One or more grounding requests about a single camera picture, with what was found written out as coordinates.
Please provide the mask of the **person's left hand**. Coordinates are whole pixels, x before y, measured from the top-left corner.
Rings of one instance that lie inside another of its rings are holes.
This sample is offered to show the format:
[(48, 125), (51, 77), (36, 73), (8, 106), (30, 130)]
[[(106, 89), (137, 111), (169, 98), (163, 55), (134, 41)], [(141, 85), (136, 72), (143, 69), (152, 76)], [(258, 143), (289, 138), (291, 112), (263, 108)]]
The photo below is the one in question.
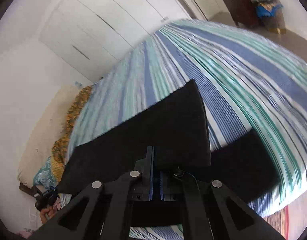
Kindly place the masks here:
[(52, 207), (46, 207), (40, 211), (40, 219), (42, 224), (45, 224), (49, 219), (53, 218), (57, 214), (57, 211)]

